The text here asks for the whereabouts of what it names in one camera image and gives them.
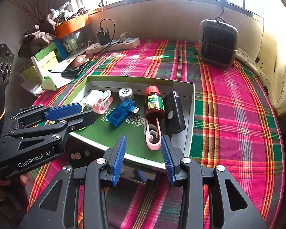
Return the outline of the person's hand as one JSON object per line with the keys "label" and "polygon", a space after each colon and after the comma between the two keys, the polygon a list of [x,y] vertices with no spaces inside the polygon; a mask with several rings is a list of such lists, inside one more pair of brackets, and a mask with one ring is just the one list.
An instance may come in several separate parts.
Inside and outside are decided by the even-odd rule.
{"label": "person's hand", "polygon": [[[26,186],[27,183],[28,183],[28,174],[25,174],[25,175],[21,175],[19,177],[19,181],[20,181],[20,184],[22,186]],[[4,201],[6,199],[6,193],[5,191],[2,189],[2,187],[5,187],[5,186],[8,186],[11,184],[11,181],[10,180],[7,180],[7,181],[4,181],[4,180],[0,180],[0,201]]]}

